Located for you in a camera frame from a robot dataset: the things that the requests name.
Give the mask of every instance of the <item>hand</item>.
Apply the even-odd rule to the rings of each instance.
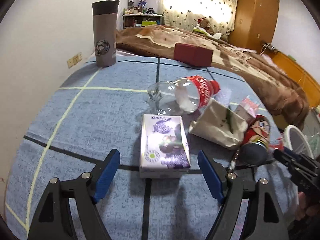
[[[317,214],[320,214],[320,203],[310,206],[308,204],[309,202],[308,198],[303,192],[299,192],[298,197],[299,197],[299,206],[295,213],[296,220],[300,221],[306,215],[313,217]]]

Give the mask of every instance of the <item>brown blanket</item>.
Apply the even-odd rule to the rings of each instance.
[[[304,91],[260,55],[241,52],[224,41],[166,25],[126,28],[117,33],[117,47],[140,56],[173,59],[176,43],[212,49],[211,66],[242,76],[272,115],[282,114],[289,124],[303,128],[309,108]]]

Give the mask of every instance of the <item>purple and white carton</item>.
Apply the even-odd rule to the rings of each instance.
[[[141,131],[141,178],[180,178],[190,168],[181,116],[144,114]]]

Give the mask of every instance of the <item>stuffed toy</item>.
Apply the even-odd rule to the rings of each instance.
[[[207,31],[207,33],[209,33],[210,35],[214,35],[214,31],[211,28],[210,22],[208,19],[206,18],[199,19],[198,24],[199,24],[199,27],[204,28]]]

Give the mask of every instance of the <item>blue tablecloth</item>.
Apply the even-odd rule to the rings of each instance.
[[[107,196],[97,205],[111,238],[140,240],[143,235],[145,240],[205,239],[219,206],[199,174],[196,155],[204,150],[227,167],[231,152],[189,134],[189,174],[181,179],[148,180],[146,184],[136,171],[142,114],[149,110],[146,89],[156,80],[192,75],[214,78],[221,89],[230,88],[233,109],[247,95],[261,103],[242,77],[217,68],[195,69],[169,59],[118,56],[115,65],[99,69],[90,58],[41,109],[20,145],[6,192],[6,218],[12,232],[20,240],[27,239],[39,199],[52,177],[75,179],[93,168],[94,159],[103,160],[116,148],[121,154],[121,167]],[[270,120],[274,141],[280,133],[262,103],[260,107],[259,113]],[[195,119],[194,114],[184,116],[185,128]],[[79,155],[70,156],[61,150]],[[238,174],[252,177],[250,170]],[[288,179],[286,168],[279,163],[261,166],[254,179],[261,177],[272,183],[282,211],[292,217],[296,187]],[[146,196],[150,187],[151,194]],[[70,200],[70,206],[78,239],[85,239],[74,200]],[[243,200],[233,239],[239,238],[246,206]],[[143,217],[148,223],[142,223]]]

